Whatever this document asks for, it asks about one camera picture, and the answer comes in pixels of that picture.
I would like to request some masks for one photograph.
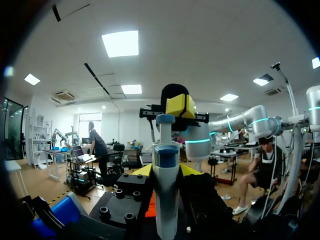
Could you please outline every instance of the ceiling vent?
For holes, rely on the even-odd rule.
[[[58,91],[54,94],[55,98],[58,99],[58,101],[73,101],[76,99],[76,96],[71,93],[68,90],[62,90],[62,91]]]
[[[281,89],[280,88],[273,88],[268,91],[265,91],[264,93],[267,94],[268,96],[273,96],[275,94],[281,93]]]
[[[54,97],[50,98],[51,102],[54,102],[55,104],[61,104],[61,102],[58,99],[55,99]]]

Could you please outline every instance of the monitor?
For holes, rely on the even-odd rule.
[[[82,138],[82,143],[83,144],[89,144],[90,143],[90,139],[88,137],[83,137]]]
[[[79,156],[84,155],[84,151],[82,151],[81,146],[73,146],[73,147],[72,147],[72,150],[73,150],[74,155],[75,155],[76,157],[79,157]]]

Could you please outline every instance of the ceiling light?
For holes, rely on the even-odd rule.
[[[318,56],[316,58],[312,59],[312,67],[313,67],[313,69],[320,67],[320,59]]]
[[[40,80],[38,78],[36,78],[35,76],[33,76],[31,73],[29,73],[25,78],[25,81],[27,81],[28,83],[30,83],[31,85],[36,85],[37,83],[40,82]]]
[[[142,88],[140,84],[137,85],[121,85],[124,94],[142,94]]]
[[[121,31],[102,35],[109,58],[139,55],[138,31]]]
[[[224,95],[223,97],[220,98],[220,100],[226,101],[226,102],[230,102],[232,100],[237,99],[239,96],[237,95],[233,95],[228,93],[227,95]]]
[[[266,85],[266,84],[269,83],[268,80],[264,80],[264,79],[260,79],[260,78],[256,78],[255,80],[253,80],[253,82],[254,82],[255,84],[260,85],[260,86],[264,86],[264,85]]]

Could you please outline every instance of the white ceiling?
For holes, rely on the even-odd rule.
[[[284,85],[270,69],[276,61],[293,91],[320,77],[320,70],[312,69],[316,55],[307,39],[270,0],[65,0],[57,10],[62,20],[50,10],[25,42],[9,91],[48,100],[68,89],[79,102],[92,104],[83,109],[113,101],[117,108],[109,103],[106,111],[123,112],[159,104],[162,88],[177,83],[187,87],[197,111],[231,107],[236,113],[274,98],[264,91]],[[101,36],[130,30],[139,31],[139,55],[108,58]],[[110,93],[121,91],[113,85],[141,84],[142,94],[111,99],[124,96],[107,95],[84,63]],[[28,73],[41,82],[25,82]],[[266,73],[274,81],[262,87],[252,82]],[[239,98],[225,104],[220,98],[227,93]],[[65,108],[78,112],[78,107]]]

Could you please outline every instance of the laptop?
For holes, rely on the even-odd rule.
[[[80,162],[86,162],[92,159],[92,157],[89,156],[89,154],[84,154],[84,151],[82,151],[81,146],[73,146],[72,150],[74,152],[76,159]]]

